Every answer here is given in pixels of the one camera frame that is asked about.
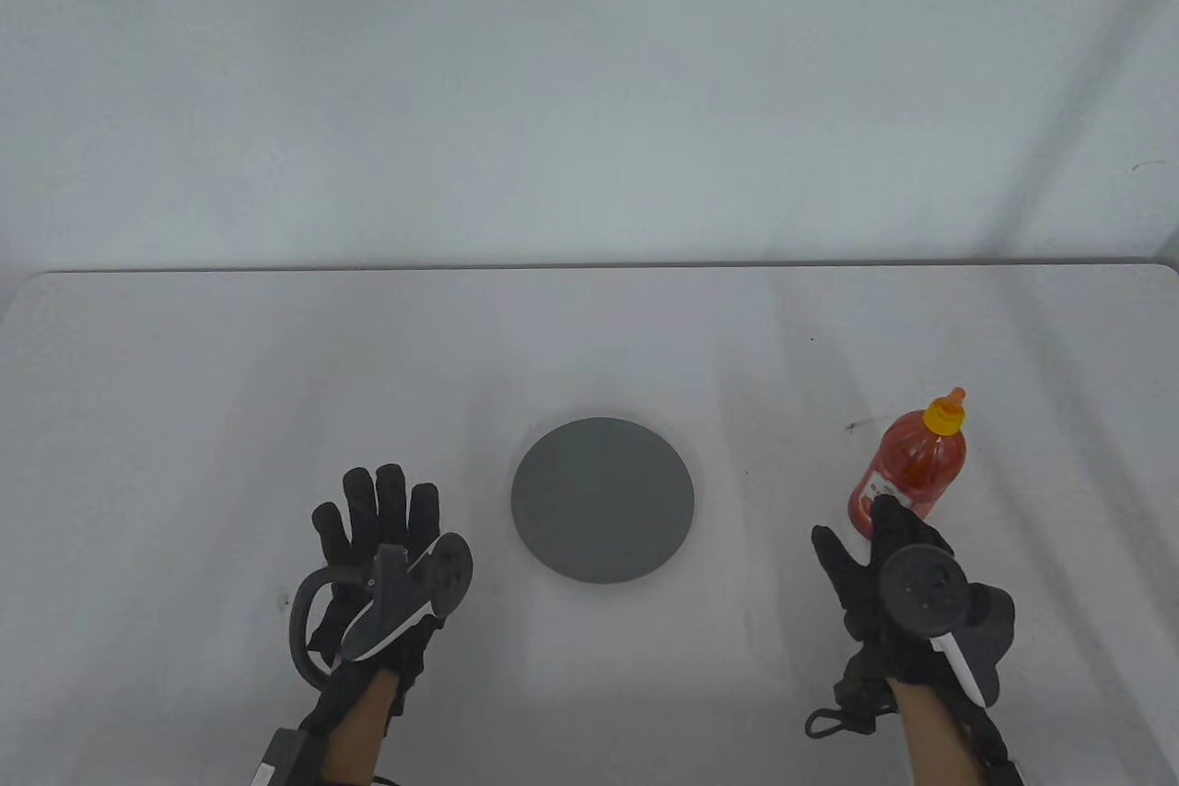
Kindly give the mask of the person's left hand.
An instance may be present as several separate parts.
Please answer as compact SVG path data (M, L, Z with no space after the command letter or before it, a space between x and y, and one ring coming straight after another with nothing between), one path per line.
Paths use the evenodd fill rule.
M299 625L292 642L314 686L361 689L391 673L400 716L426 647L469 592L474 559L465 539L441 530L439 488L408 487L401 465L354 467L342 487L345 506L322 503L311 517L330 597L320 625Z

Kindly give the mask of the person's right hand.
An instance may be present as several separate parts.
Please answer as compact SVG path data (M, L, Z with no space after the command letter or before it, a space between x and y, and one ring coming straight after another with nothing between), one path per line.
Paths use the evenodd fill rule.
M997 584L971 582L946 539L897 498L872 502L869 562L826 526L811 542L858 643L834 691L867 702L888 680L937 686L981 709L997 702L997 665L1014 640L1015 605Z

